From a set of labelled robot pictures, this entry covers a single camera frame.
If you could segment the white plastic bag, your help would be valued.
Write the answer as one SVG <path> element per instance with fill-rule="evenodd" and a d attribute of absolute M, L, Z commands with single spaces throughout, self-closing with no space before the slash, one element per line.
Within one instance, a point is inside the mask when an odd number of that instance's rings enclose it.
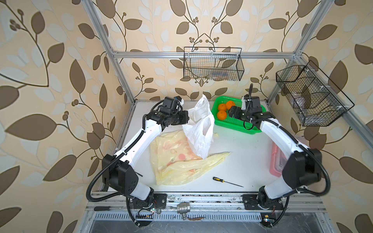
<path fill-rule="evenodd" d="M 187 113 L 189 120 L 182 127 L 189 146 L 194 154 L 207 159 L 215 125 L 215 118 L 207 97 L 203 95 Z"/>

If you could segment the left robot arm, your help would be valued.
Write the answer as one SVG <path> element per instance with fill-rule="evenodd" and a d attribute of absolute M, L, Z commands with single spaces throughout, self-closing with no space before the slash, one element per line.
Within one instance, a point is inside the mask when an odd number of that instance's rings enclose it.
<path fill-rule="evenodd" d="M 154 190 L 141 183 L 139 176 L 134 171 L 136 163 L 139 161 L 145 149 L 159 136 L 162 131 L 170 125 L 184 125 L 189 121 L 188 111 L 182 110 L 174 114 L 165 114 L 159 111 L 151 111 L 142 117 L 142 126 L 137 134 L 115 155 L 106 155 L 102 161 L 103 168 L 93 178 L 86 190 L 86 198 L 89 202 L 102 202 L 115 196 L 125 196 L 127 211 L 131 220 L 141 227 L 141 223 L 135 219 L 130 210 L 130 200 L 137 200 L 140 209 L 150 210 L 156 207 L 154 200 Z M 104 197 L 94 198 L 91 195 L 92 188 L 99 178 L 103 182 L 116 190 L 115 193 Z"/>

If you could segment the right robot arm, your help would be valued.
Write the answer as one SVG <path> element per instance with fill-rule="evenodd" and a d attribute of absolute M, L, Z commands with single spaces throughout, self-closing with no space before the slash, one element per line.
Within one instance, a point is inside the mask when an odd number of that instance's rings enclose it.
<path fill-rule="evenodd" d="M 322 153 L 311 149 L 287 131 L 271 112 L 263 112 L 260 99 L 253 96 L 253 87 L 242 97 L 242 106 L 233 106 L 229 117 L 250 123 L 265 133 L 286 157 L 282 175 L 259 189 L 257 203 L 262 208 L 295 193 L 325 196 L 331 189 L 331 180 L 322 165 Z"/>

